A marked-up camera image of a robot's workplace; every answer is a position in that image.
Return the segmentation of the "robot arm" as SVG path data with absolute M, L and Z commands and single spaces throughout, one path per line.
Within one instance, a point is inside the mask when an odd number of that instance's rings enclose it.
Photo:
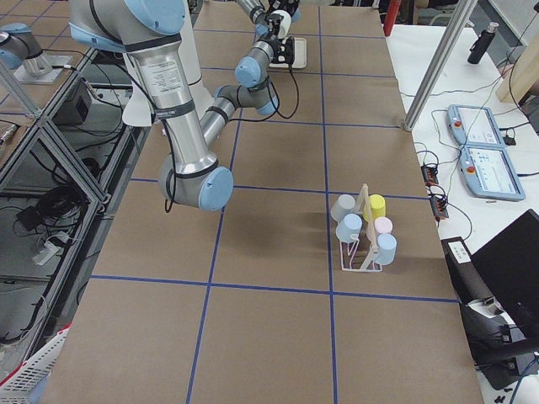
M 236 4 L 248 15 L 254 24 L 258 36 L 265 35 L 272 30 L 270 19 L 278 17 L 279 29 L 276 36 L 283 39 L 288 35 L 291 24 L 301 17 L 300 0 L 268 1 L 266 8 L 259 0 L 237 0 Z
M 159 184 L 173 203 L 201 210 L 220 210 L 231 197 L 233 176 L 220 165 L 211 143 L 239 108 L 272 114 L 278 105 L 267 74 L 275 62 L 290 13 L 264 8 L 259 1 L 239 6 L 256 25 L 259 39 L 238 63 L 236 86 L 216 93 L 212 105 L 198 115 L 179 53 L 181 30 L 190 23 L 182 1 L 71 1 L 72 38 L 95 49 L 121 52 L 136 70 L 147 112 L 144 123 L 161 120 L 171 154 Z

